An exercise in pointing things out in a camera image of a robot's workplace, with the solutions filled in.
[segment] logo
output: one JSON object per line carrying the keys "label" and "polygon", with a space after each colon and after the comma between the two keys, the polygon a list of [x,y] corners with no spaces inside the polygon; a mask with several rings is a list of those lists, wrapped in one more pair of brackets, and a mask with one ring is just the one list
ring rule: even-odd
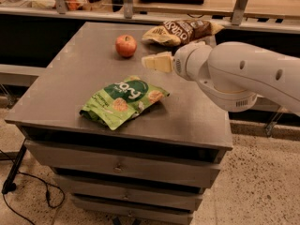
{"label": "logo", "polygon": [[146,82],[133,80],[118,82],[104,88],[112,99],[122,98],[127,103],[140,100],[147,93],[149,87]]}

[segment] snack bag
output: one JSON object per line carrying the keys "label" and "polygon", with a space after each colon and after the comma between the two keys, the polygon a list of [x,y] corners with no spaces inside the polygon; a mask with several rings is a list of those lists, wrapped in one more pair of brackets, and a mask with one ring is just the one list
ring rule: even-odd
{"label": "snack bag", "polygon": [[147,31],[142,40],[151,40],[163,46],[174,47],[212,36],[222,30],[220,24],[200,19],[167,21]]}
{"label": "snack bag", "polygon": [[164,89],[130,76],[123,82],[97,91],[82,107],[80,114],[116,130],[168,95]]}

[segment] cabinet top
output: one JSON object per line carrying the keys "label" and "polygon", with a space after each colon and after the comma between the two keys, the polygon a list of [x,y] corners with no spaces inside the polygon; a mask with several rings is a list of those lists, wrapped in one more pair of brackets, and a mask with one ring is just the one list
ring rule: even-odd
{"label": "cabinet top", "polygon": [[[6,121],[19,126],[232,149],[228,114],[195,82],[142,66],[143,56],[166,50],[142,42],[151,27],[87,22],[11,109]],[[116,38],[123,34],[138,41],[137,51],[129,59],[120,57],[114,48]],[[115,131],[79,115],[96,91],[129,75],[166,89],[170,96]]]}

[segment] speckled floor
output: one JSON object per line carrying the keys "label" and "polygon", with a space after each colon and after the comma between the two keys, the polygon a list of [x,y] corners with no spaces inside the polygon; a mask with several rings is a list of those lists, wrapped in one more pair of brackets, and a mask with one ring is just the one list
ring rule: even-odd
{"label": "speckled floor", "polygon": [[[0,97],[0,149],[20,148],[23,135],[5,123],[8,110]],[[233,150],[222,161],[222,171],[212,189],[194,214],[191,225],[234,224],[299,224],[300,221],[300,128],[276,126],[273,138],[266,138],[264,124],[232,122]],[[11,162],[0,161],[1,188]],[[40,166],[26,153],[20,171],[31,173],[53,183],[53,172]],[[116,215],[84,211],[75,207],[66,196],[60,208],[51,209],[45,200],[45,186],[37,179],[18,174],[17,189],[6,195],[8,204],[35,224],[43,225],[113,225]],[[52,204],[61,194],[51,189]],[[0,199],[0,224],[25,225],[26,220],[13,214]],[[123,225],[133,218],[120,217]],[[142,220],[142,225],[167,225]]]}

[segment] red apple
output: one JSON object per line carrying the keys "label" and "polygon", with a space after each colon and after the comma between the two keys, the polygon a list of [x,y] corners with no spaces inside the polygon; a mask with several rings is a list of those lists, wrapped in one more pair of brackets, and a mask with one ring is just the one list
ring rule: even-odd
{"label": "red apple", "polygon": [[137,50],[137,41],[131,35],[121,35],[115,41],[115,49],[121,56],[130,57]]}

